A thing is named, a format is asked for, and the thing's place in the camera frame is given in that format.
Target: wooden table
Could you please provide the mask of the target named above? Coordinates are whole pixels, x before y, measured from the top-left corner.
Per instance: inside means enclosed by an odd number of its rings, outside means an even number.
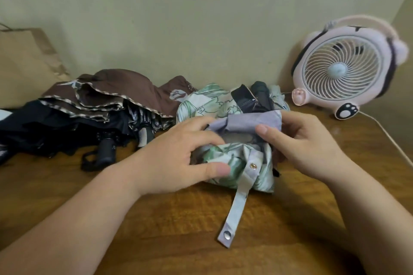
[[[343,150],[413,211],[413,170],[374,121],[362,115],[337,121],[312,106],[299,110],[317,115]],[[118,159],[131,154],[132,147],[119,149]],[[93,178],[79,168],[81,154],[89,149],[52,159],[18,154],[0,167],[0,249]],[[363,274],[348,251],[351,245],[327,187],[288,162],[279,170],[274,195],[249,194],[230,249],[216,237],[235,191],[200,183],[140,199],[96,273]]]

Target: brown paper bag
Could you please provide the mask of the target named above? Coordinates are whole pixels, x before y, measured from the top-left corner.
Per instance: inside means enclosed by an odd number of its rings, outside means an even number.
[[[70,80],[42,29],[0,31],[0,108],[23,106]]]

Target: fingernail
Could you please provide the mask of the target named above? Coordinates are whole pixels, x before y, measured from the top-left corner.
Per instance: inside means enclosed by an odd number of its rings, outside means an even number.
[[[258,125],[256,127],[256,132],[262,135],[265,135],[267,133],[268,127],[266,125]]]
[[[218,163],[216,165],[217,177],[226,177],[231,173],[231,167],[228,164]]]

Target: forearm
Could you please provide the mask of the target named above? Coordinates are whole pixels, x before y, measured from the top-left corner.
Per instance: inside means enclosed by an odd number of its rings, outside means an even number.
[[[344,223],[371,274],[413,274],[413,217],[368,173],[349,162],[328,183]]]
[[[0,253],[1,274],[93,274],[138,195],[127,170],[102,171]]]

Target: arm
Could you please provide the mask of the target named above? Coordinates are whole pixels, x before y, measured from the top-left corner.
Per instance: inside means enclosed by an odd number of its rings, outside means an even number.
[[[413,274],[412,215],[341,151],[315,116],[283,111],[282,122],[283,132],[265,125],[256,131],[300,172],[327,184],[367,272]]]
[[[0,274],[93,274],[129,208],[143,194],[172,192],[226,176],[222,163],[191,165],[191,152],[223,144],[197,117],[98,174],[79,193],[0,252]]]

